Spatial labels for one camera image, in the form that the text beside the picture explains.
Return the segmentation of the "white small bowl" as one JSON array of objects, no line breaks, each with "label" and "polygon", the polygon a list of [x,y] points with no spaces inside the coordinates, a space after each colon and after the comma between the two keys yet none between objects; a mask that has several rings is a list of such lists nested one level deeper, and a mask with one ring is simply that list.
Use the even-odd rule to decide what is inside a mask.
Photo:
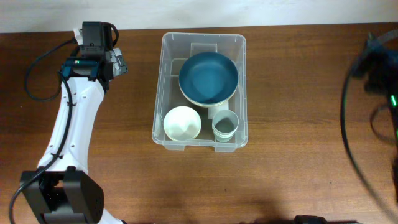
[{"label": "white small bowl", "polygon": [[191,107],[178,106],[171,109],[164,118],[165,134],[173,141],[195,139],[201,131],[201,118]]}]

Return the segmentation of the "blue plate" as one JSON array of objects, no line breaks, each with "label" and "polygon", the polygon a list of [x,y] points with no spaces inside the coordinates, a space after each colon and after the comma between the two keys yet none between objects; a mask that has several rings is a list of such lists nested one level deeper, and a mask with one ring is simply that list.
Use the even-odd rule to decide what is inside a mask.
[{"label": "blue plate", "polygon": [[184,62],[178,83],[189,98],[210,104],[231,95],[238,80],[238,70],[228,57],[216,52],[202,52]]}]

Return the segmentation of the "cream plate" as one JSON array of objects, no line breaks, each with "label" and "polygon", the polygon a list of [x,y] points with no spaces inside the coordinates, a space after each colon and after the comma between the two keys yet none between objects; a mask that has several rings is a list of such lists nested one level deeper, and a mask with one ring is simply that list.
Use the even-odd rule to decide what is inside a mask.
[{"label": "cream plate", "polygon": [[220,101],[220,102],[217,102],[217,103],[210,103],[210,104],[209,104],[209,103],[199,103],[199,102],[194,101],[193,99],[189,98],[189,97],[184,93],[184,91],[182,90],[181,85],[179,85],[180,91],[182,92],[182,95],[183,95],[189,102],[193,103],[194,105],[203,107],[203,108],[211,108],[211,107],[221,106],[221,105],[227,103],[228,100],[229,100],[230,98],[232,98],[232,97],[234,96],[234,94],[236,93],[236,90],[238,89],[238,86],[239,86],[239,85],[237,85],[237,87],[234,89],[233,93],[232,93],[231,95],[229,95],[226,99],[224,99],[224,100],[222,100],[222,101]]}]

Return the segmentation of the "grey cup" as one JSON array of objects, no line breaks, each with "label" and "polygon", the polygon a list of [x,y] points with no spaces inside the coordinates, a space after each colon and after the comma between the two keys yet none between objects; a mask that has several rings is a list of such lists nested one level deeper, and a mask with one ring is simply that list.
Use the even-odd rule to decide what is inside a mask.
[{"label": "grey cup", "polygon": [[216,128],[222,132],[230,132],[234,129],[237,130],[239,125],[239,118],[237,114],[231,110],[221,110],[212,120],[212,128]]}]

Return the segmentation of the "green cup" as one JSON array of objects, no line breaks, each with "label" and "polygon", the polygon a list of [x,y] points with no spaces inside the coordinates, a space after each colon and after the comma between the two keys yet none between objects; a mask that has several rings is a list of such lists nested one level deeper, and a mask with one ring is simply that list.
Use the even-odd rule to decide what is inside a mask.
[{"label": "green cup", "polygon": [[218,142],[228,142],[229,140],[231,140],[232,139],[232,137],[231,138],[220,138],[220,137],[218,137],[218,136],[215,136],[215,139],[218,141]]}]

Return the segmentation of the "cream cup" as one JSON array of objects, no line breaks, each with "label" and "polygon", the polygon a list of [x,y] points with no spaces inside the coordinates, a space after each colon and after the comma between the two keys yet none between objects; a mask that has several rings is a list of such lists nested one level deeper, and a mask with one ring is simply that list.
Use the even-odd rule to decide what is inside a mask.
[{"label": "cream cup", "polygon": [[225,133],[225,132],[222,132],[214,127],[213,132],[214,132],[215,136],[218,136],[220,138],[231,138],[236,133],[236,129]]}]

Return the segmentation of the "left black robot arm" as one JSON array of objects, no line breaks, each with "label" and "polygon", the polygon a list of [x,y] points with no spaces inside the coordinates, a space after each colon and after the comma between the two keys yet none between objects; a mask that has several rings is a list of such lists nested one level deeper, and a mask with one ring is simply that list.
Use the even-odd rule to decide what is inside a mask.
[{"label": "left black robot arm", "polygon": [[88,175],[88,150],[95,117],[116,76],[128,72],[108,22],[84,22],[69,43],[76,48],[57,75],[61,97],[55,126],[37,169],[24,171],[9,204],[23,194],[39,223],[121,223],[104,207],[103,189]]}]

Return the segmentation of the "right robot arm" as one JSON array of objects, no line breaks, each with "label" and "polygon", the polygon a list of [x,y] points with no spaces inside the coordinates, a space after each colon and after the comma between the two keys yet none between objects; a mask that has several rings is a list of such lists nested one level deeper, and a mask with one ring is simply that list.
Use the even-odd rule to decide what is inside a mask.
[{"label": "right robot arm", "polygon": [[377,132],[374,132],[374,134],[378,139],[397,146],[397,50],[389,49],[384,46],[386,42],[392,41],[396,38],[396,29],[380,35],[379,37],[376,37],[372,33],[368,34],[363,51],[355,58],[352,66],[348,70],[343,82],[340,100],[340,130],[346,155],[348,156],[356,175],[370,196],[385,216],[394,223],[397,223],[397,213],[383,202],[377,192],[373,189],[372,185],[368,182],[361,171],[349,147],[345,115],[346,99],[351,79],[362,79],[367,77],[368,80],[364,84],[365,92],[386,97],[386,104],[382,105],[382,107],[389,109],[392,126],[394,128],[394,137],[392,139]]}]

